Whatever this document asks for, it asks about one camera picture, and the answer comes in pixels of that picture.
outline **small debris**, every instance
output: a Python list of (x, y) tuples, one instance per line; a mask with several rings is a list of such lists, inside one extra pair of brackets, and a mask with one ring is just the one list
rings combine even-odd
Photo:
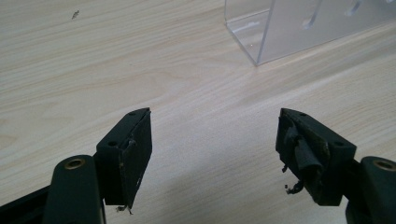
[(125, 205), (125, 206), (118, 206), (118, 207), (116, 208), (116, 211), (117, 211), (117, 212), (122, 212), (122, 211), (124, 211), (125, 209), (128, 209), (129, 215), (133, 215), (131, 209), (130, 209), (127, 205)]
[(288, 166), (285, 165), (285, 166), (282, 168), (282, 172), (285, 173), (287, 170), (288, 170)]
[(78, 16), (78, 13), (79, 13), (79, 10), (77, 10), (77, 12), (75, 12), (75, 13), (73, 14), (72, 20), (75, 19), (75, 18)]
[(294, 185), (292, 189), (287, 189), (286, 192), (288, 194), (296, 194), (303, 190), (304, 188), (304, 182), (302, 180), (299, 180), (297, 184)]

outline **black metal bracket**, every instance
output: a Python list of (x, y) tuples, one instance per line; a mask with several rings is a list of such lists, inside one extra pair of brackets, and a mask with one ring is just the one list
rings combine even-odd
[(152, 150), (150, 111), (125, 115), (99, 142), (94, 156), (58, 163), (51, 184), (0, 207), (2, 223), (106, 223), (106, 204), (134, 204)]
[(378, 157), (355, 161), (356, 146), (305, 113), (282, 108), (276, 151), (315, 203), (349, 199), (348, 223), (396, 223), (396, 163)]

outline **transparent acrylic container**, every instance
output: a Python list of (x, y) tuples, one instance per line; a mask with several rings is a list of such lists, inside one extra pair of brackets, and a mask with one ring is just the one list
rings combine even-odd
[(396, 19), (396, 0), (226, 0), (227, 28), (256, 64)]

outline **mounting hole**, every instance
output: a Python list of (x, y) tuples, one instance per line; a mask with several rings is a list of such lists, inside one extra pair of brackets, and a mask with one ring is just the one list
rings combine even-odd
[(114, 147), (114, 146), (117, 145), (117, 142), (111, 141), (111, 142), (108, 142), (107, 144), (108, 144), (110, 147)]
[(373, 161), (373, 164), (380, 169), (396, 172), (396, 165), (393, 163), (390, 163), (388, 161), (376, 160), (376, 161)]
[(344, 145), (344, 143), (342, 142), (334, 142), (334, 144), (338, 147), (342, 147)]
[(73, 160), (71, 160), (71, 161), (68, 161), (68, 162), (64, 165), (64, 168), (65, 168), (66, 170), (74, 170), (74, 169), (77, 169), (78, 167), (83, 166), (84, 163), (85, 163), (85, 160), (84, 160), (84, 159), (76, 158), (76, 159), (73, 159)]

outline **wooden table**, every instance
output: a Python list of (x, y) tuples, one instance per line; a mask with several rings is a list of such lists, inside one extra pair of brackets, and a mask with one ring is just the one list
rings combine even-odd
[(219, 1), (0, 3), (0, 204), (92, 155), (129, 111), (152, 110), (153, 153), (133, 215), (108, 223), (346, 223), (347, 200), (288, 196), (281, 107), (396, 160), (396, 22), (255, 67)]

